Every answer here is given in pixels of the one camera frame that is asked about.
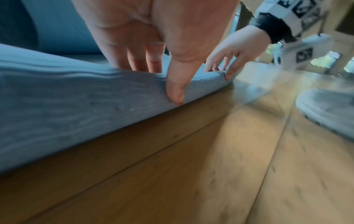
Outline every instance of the human hand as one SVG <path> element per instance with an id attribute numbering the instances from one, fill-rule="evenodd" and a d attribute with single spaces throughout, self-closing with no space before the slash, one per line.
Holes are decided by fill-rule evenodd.
<path id="1" fill-rule="evenodd" d="M 218 67 L 224 60 L 221 70 L 225 70 L 231 59 L 236 60 L 226 71 L 226 80 L 230 79 L 247 62 L 256 59 L 270 45 L 271 40 L 268 34 L 252 25 L 248 25 L 222 41 L 209 55 L 205 63 L 205 72 L 219 71 Z"/>
<path id="2" fill-rule="evenodd" d="M 115 68 L 161 72 L 171 54 L 166 93 L 183 104 L 184 90 L 219 43 L 237 0 L 72 0 Z"/>

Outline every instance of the black cuff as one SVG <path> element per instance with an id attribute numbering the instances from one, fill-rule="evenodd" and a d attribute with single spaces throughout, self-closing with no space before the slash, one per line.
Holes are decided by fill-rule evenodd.
<path id="1" fill-rule="evenodd" d="M 264 30 L 269 35 L 272 44 L 278 43 L 282 39 L 285 39 L 285 41 L 292 41 L 292 39 L 294 39 L 288 25 L 286 25 L 281 19 L 278 19 L 269 13 L 259 14 L 259 16 L 252 21 L 250 25 Z"/>

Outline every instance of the shoe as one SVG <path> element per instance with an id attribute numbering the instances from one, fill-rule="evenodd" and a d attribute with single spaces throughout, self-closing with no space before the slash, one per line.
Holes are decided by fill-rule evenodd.
<path id="1" fill-rule="evenodd" d="M 317 125 L 354 139 L 354 92 L 311 90 L 297 98 L 296 107 Z"/>

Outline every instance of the wooden floor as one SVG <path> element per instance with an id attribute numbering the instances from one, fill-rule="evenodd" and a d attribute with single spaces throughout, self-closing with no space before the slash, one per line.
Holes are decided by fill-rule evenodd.
<path id="1" fill-rule="evenodd" d="M 234 85 L 0 177 L 0 223 L 353 224 L 354 143 L 294 106 L 352 83 L 248 63 Z"/>

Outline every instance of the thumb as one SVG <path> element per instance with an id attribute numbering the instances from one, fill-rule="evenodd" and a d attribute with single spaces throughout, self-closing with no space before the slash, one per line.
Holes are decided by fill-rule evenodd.
<path id="1" fill-rule="evenodd" d="M 166 77 L 166 94 L 177 105 L 184 103 L 184 90 L 203 61 L 181 62 L 171 58 Z"/>
<path id="2" fill-rule="evenodd" d="M 229 80 L 239 69 L 241 69 L 248 61 L 243 55 L 239 55 L 236 60 L 228 68 L 225 77 Z"/>

